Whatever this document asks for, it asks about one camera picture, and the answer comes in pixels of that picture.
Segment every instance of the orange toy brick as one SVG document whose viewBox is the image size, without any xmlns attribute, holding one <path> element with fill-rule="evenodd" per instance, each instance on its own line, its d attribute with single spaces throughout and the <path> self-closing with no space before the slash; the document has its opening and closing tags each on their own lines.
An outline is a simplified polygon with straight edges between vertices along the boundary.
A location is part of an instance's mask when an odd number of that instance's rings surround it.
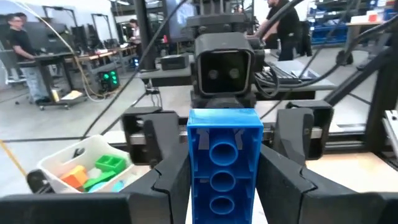
<svg viewBox="0 0 398 224">
<path fill-rule="evenodd" d="M 61 176 L 61 180 L 74 187 L 76 189 L 80 189 L 83 187 L 83 184 L 88 180 L 86 175 L 86 168 L 78 165 L 73 168 L 70 172 L 63 174 Z"/>
</svg>

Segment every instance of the white plastic basket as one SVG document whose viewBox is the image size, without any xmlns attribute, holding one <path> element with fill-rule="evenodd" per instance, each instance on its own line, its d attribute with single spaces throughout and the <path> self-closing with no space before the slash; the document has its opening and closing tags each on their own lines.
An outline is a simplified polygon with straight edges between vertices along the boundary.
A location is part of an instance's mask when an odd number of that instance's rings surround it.
<svg viewBox="0 0 398 224">
<path fill-rule="evenodd" d="M 73 158 L 76 149 L 81 148 L 84 148 L 84 152 L 76 158 Z M 59 177 L 71 171 L 77 165 L 82 165 L 89 171 L 95 168 L 95 161 L 105 154 L 124 158 L 127 162 L 127 166 L 124 171 L 116 177 L 113 177 L 94 192 L 110 192 L 116 182 L 126 180 L 132 175 L 141 177 L 149 170 L 147 167 L 135 166 L 132 164 L 127 152 L 111 147 L 101 135 L 92 136 L 51 156 L 47 156 L 43 158 L 37 166 L 43 171 L 55 193 L 81 193 L 62 181 Z"/>
</svg>

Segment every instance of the concrete floor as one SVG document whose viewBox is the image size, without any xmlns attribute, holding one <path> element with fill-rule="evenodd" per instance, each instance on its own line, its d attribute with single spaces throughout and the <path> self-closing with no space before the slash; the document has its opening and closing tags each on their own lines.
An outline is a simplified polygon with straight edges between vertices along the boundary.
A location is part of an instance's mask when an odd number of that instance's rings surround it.
<svg viewBox="0 0 398 224">
<path fill-rule="evenodd" d="M 312 63 L 311 68 L 319 74 L 323 74 L 335 62 L 335 55 L 339 49 L 324 49 Z M 340 67 L 337 72 L 329 77 L 335 84 L 342 83 L 353 73 L 355 65 L 361 62 L 367 54 L 355 52 L 354 65 Z M 310 58 L 298 58 L 299 61 L 306 63 Z M 376 76 L 375 74 L 366 80 L 361 86 L 357 87 L 352 94 L 371 101 Z M 161 88 L 164 108 L 175 110 L 180 115 L 187 115 L 190 108 L 190 86 L 163 87 Z M 143 92 L 144 87 L 140 80 L 133 82 L 126 88 L 119 100 L 102 117 L 100 122 L 91 130 L 90 134 L 99 134 L 111 122 L 113 122 L 133 101 Z M 317 98 L 322 99 L 329 91 L 317 92 Z M 88 101 L 75 105 L 71 110 L 62 108 L 47 108 L 40 111 L 35 106 L 28 104 L 26 100 L 27 90 L 11 90 L 0 92 L 0 139 L 29 139 L 29 138 L 55 138 L 55 137 L 75 137 L 81 136 L 90 123 L 101 113 L 104 107 L 110 102 L 105 100 L 100 103 Z M 256 106 L 259 114 L 265 113 L 274 102 L 261 102 Z M 137 106 L 151 106 L 150 97 L 145 97 Z M 335 106 L 336 124 L 357 124 L 365 123 L 369 105 L 357 100 L 352 96 L 347 96 L 342 102 Z M 275 113 L 264 118 L 264 121 L 274 121 Z M 113 130 L 119 130 L 117 124 Z M 27 142 L 14 143 L 7 146 L 18 158 L 26 171 L 35 169 L 36 164 L 43 157 L 53 154 L 66 146 L 73 144 L 74 141 L 52 141 L 52 142 Z M 9 194 L 30 193 L 22 174 L 17 170 L 4 151 L 0 151 L 0 196 Z"/>
</svg>

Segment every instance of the yellow cable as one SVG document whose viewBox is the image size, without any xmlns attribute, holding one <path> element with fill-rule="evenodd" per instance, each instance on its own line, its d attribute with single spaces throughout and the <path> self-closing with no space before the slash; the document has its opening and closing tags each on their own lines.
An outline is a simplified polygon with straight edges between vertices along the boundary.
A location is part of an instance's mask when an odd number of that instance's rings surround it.
<svg viewBox="0 0 398 224">
<path fill-rule="evenodd" d="M 9 150 L 9 148 L 6 146 L 6 144 L 0 140 L 0 146 L 4 149 L 4 152 L 6 152 L 8 158 L 10 158 L 10 160 L 15 164 L 15 166 L 19 169 L 19 172 L 21 172 L 21 174 L 26 177 L 26 172 L 24 170 L 24 168 L 22 168 L 22 166 L 19 164 L 17 158 L 15 158 L 15 156 L 13 155 L 13 153 Z"/>
<path fill-rule="evenodd" d="M 69 49 L 69 51 L 72 53 L 73 55 L 73 59 L 75 60 L 75 63 L 81 73 L 81 77 L 83 80 L 83 84 L 87 87 L 87 89 L 89 89 L 89 91 L 94 94 L 95 96 L 101 97 L 101 98 L 105 98 L 108 95 L 112 95 L 113 93 L 116 93 L 117 91 L 119 91 L 120 88 L 117 88 L 114 91 L 105 93 L 103 95 L 100 95 L 96 92 L 94 92 L 91 87 L 90 87 L 90 83 L 86 78 L 86 75 L 83 71 L 83 68 L 80 65 L 80 60 L 79 58 L 76 56 L 75 51 L 72 49 L 72 47 L 68 44 L 68 42 L 66 42 L 66 40 L 64 38 L 61 37 L 61 35 L 47 22 L 45 21 L 41 16 L 39 16 L 35 11 L 33 11 L 33 9 L 31 9 L 26 3 L 23 2 L 16 2 L 15 0 L 10 0 L 11 2 L 13 2 L 15 5 L 17 5 L 18 7 L 20 7 L 21 9 L 25 9 L 26 11 L 30 12 L 31 14 L 33 14 L 35 17 L 37 17 L 38 19 L 40 19 L 47 27 L 49 27 L 51 29 L 51 31 L 63 42 L 63 44 L 65 44 L 67 46 L 67 48 Z"/>
</svg>

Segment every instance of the green toy brick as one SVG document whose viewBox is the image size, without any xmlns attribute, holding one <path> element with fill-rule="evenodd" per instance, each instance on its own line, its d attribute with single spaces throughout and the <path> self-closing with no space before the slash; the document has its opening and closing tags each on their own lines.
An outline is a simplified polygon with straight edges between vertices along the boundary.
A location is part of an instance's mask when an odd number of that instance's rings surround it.
<svg viewBox="0 0 398 224">
<path fill-rule="evenodd" d="M 102 172 L 113 171 L 120 174 L 126 168 L 126 160 L 112 155 L 103 155 L 95 162 L 95 167 Z"/>
<path fill-rule="evenodd" d="M 116 175 L 117 173 L 115 173 L 115 171 L 103 172 L 98 178 L 88 179 L 85 184 L 83 184 L 83 189 L 85 192 L 88 192 L 94 185 L 100 182 L 109 181 Z"/>
</svg>

